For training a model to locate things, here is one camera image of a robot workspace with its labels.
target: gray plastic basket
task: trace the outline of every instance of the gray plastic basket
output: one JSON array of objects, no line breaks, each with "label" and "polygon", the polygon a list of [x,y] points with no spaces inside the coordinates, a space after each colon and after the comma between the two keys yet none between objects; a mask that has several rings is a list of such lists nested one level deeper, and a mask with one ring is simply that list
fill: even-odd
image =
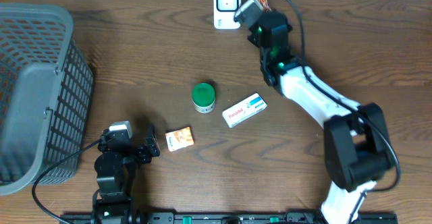
[{"label": "gray plastic basket", "polygon": [[[93,76],[73,31],[61,7],[0,3],[0,196],[80,149]],[[70,159],[40,183],[68,180],[77,164]]]}]

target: wooden table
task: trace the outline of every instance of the wooden table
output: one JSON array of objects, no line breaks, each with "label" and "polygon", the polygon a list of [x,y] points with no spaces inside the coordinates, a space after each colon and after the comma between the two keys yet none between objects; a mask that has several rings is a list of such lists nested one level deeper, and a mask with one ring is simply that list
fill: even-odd
[{"label": "wooden table", "polygon": [[[216,30],[213,0],[0,0],[65,7],[75,39],[95,68],[85,143],[114,121],[136,131],[157,127],[161,156],[142,168],[137,201],[147,209],[286,211],[318,208],[330,179],[323,132],[298,105],[267,87],[258,49],[246,28]],[[282,0],[299,49],[294,14]],[[370,194],[362,211],[394,211],[400,223],[432,218],[432,0],[294,0],[303,12],[308,61],[340,93],[384,110],[402,163],[392,192]],[[197,113],[193,86],[216,85],[215,110]],[[221,113],[259,92],[267,109],[229,129]],[[169,152],[163,134],[191,125],[195,145]],[[82,155],[78,173],[38,196],[54,213],[89,212],[100,152]],[[388,173],[380,186],[389,184]],[[0,197],[2,223],[56,223],[38,209],[30,188]]]}]

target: green cap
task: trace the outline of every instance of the green cap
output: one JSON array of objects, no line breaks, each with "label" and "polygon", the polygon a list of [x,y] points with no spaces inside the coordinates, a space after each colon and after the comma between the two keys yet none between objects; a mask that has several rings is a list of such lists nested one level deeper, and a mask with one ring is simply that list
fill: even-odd
[{"label": "green cap", "polygon": [[208,107],[215,101],[215,89],[207,83],[200,83],[192,91],[192,100],[199,107]]}]

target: cable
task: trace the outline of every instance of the cable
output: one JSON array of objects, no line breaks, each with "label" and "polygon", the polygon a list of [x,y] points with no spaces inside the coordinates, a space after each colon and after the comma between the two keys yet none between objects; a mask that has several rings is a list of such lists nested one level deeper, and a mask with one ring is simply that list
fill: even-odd
[{"label": "cable", "polygon": [[62,163],[66,162],[67,160],[69,160],[70,158],[76,156],[76,155],[80,155],[81,153],[83,153],[84,151],[90,149],[92,146],[98,144],[101,140],[97,140],[95,142],[93,142],[92,144],[89,144],[88,146],[84,147],[83,149],[79,150],[78,152],[75,152],[73,154],[70,154],[69,156],[65,157],[64,159],[56,162],[54,165],[50,166],[47,170],[45,170],[42,174],[39,175],[39,177],[36,179],[36,181],[33,184],[33,188],[32,188],[32,196],[33,196],[33,200],[35,201],[35,203],[39,206],[39,208],[47,213],[50,217],[53,217],[54,219],[57,219],[58,221],[61,221],[63,223],[67,223],[67,224],[73,224],[69,221],[66,221],[65,219],[62,219],[61,217],[57,216],[56,214],[52,213],[50,210],[48,210],[45,206],[43,206],[43,204],[39,201],[38,197],[36,196],[36,187],[39,184],[39,182],[42,180],[42,178],[48,174],[51,170],[53,170],[54,168],[60,166]]},{"label": "cable", "polygon": [[385,188],[381,188],[381,189],[372,189],[372,190],[364,190],[363,192],[360,193],[360,197],[356,203],[356,206],[354,207],[354,210],[352,211],[352,213],[350,214],[350,219],[348,223],[351,223],[351,220],[354,216],[354,213],[358,210],[360,204],[362,203],[362,201],[366,198],[366,195],[368,192],[384,192],[384,191],[389,191],[392,190],[393,188],[395,188],[399,182],[400,182],[400,177],[402,174],[402,171],[400,169],[400,163],[399,163],[399,159],[398,156],[396,155],[393,147],[391,146],[391,144],[389,143],[389,140],[384,136],[384,134],[381,132],[381,130],[379,130],[379,128],[369,119],[367,119],[365,116],[363,116],[362,114],[360,114],[357,110],[351,108],[350,106],[348,106],[347,104],[343,103],[341,100],[335,98],[333,95],[329,94],[328,92],[326,92],[325,90],[323,90],[319,85],[317,85],[311,78],[311,76],[309,74],[307,74],[306,72],[306,67],[307,67],[307,62],[306,62],[306,48],[305,48],[305,44],[304,44],[304,29],[303,29],[303,19],[302,19],[302,14],[300,12],[300,10],[298,9],[298,7],[296,6],[296,4],[294,4],[291,0],[285,0],[290,6],[291,8],[294,10],[294,12],[296,13],[297,19],[298,19],[298,23],[300,26],[300,35],[301,35],[301,47],[302,47],[302,52],[301,52],[301,63],[300,66],[302,67],[302,71],[304,74],[304,77],[306,78],[306,80],[312,85],[314,86],[319,92],[323,93],[326,97],[328,97],[329,99],[331,99],[332,101],[334,101],[335,103],[337,103],[338,105],[344,107],[345,109],[349,110],[349,112],[351,112],[353,115],[355,115],[357,118],[361,119],[365,124],[367,124],[375,133],[378,134],[378,136],[382,139],[382,141],[384,141],[385,146],[387,147],[388,151],[390,151],[391,156],[394,159],[394,163],[395,163],[395,167],[396,167],[396,178],[393,182],[392,185],[385,187]]}]

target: black cable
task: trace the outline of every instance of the black cable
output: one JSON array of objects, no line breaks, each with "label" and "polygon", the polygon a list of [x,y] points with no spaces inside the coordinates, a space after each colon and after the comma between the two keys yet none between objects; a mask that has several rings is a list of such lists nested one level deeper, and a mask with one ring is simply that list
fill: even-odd
[{"label": "black cable", "polygon": [[302,67],[302,71],[304,74],[304,77],[306,78],[306,80],[312,85],[314,86],[319,92],[323,93],[326,97],[328,97],[329,99],[331,99],[332,101],[334,101],[335,103],[337,103],[338,105],[344,107],[345,109],[349,110],[349,112],[351,112],[353,115],[355,115],[357,118],[361,119],[363,121],[363,123],[367,124],[375,133],[378,134],[378,136],[382,139],[382,141],[384,141],[385,146],[387,147],[388,151],[390,151],[391,156],[394,159],[394,163],[395,163],[395,167],[396,167],[396,178],[393,182],[392,185],[385,187],[385,188],[381,188],[381,189],[372,189],[372,190],[364,190],[363,192],[360,193],[360,197],[356,203],[356,206],[354,207],[354,210],[352,211],[352,213],[350,214],[350,219],[348,223],[351,223],[351,220],[354,216],[354,213],[357,211],[357,209],[359,208],[360,204],[362,203],[362,201],[366,198],[366,195],[368,192],[384,192],[384,191],[389,191],[392,190],[393,188],[395,188],[399,182],[400,182],[400,178],[401,178],[401,174],[402,171],[400,169],[400,163],[399,163],[399,159],[398,156],[396,155],[393,147],[391,146],[391,144],[389,143],[389,140],[384,136],[384,134],[381,132],[381,130],[379,130],[379,128],[369,119],[367,119],[365,116],[363,116],[362,114],[360,114],[356,109],[351,108],[350,106],[348,106],[347,104],[343,103],[341,100],[335,98],[333,95],[331,95],[330,93],[328,93],[327,91],[325,91],[324,89],[322,89],[319,85],[317,85],[311,78],[311,76],[306,72],[306,67],[307,67],[307,62],[306,62],[306,48],[305,48],[305,44],[304,44],[304,29],[303,29],[303,19],[302,19],[302,14],[300,12],[300,10],[298,9],[298,7],[296,6],[296,4],[294,4],[291,0],[285,0],[290,6],[291,8],[294,10],[294,12],[296,13],[298,22],[299,22],[299,26],[300,26],[300,35],[301,35],[301,47],[302,47],[302,52],[301,52],[301,67]]},{"label": "black cable", "polygon": [[78,152],[75,152],[73,154],[70,154],[69,156],[65,157],[64,159],[56,162],[54,165],[50,166],[47,170],[45,170],[42,174],[39,175],[39,177],[36,179],[36,181],[33,184],[33,188],[32,188],[32,196],[33,196],[33,200],[35,201],[35,203],[39,206],[39,208],[47,213],[50,217],[53,217],[54,219],[57,219],[58,221],[61,221],[63,223],[67,223],[67,224],[73,224],[69,221],[66,221],[65,219],[62,219],[61,217],[57,216],[56,214],[52,213],[50,210],[48,210],[45,206],[43,206],[43,204],[39,201],[38,197],[36,196],[36,187],[39,184],[39,182],[42,180],[42,178],[48,174],[50,171],[52,171],[54,168],[60,166],[61,164],[63,164],[64,162],[66,162],[67,160],[69,160],[70,158],[79,155],[81,153],[83,153],[84,151],[90,149],[92,146],[98,144],[101,140],[97,140],[95,142],[93,142],[92,144],[89,144],[88,146],[84,147],[83,149],[81,149]]}]

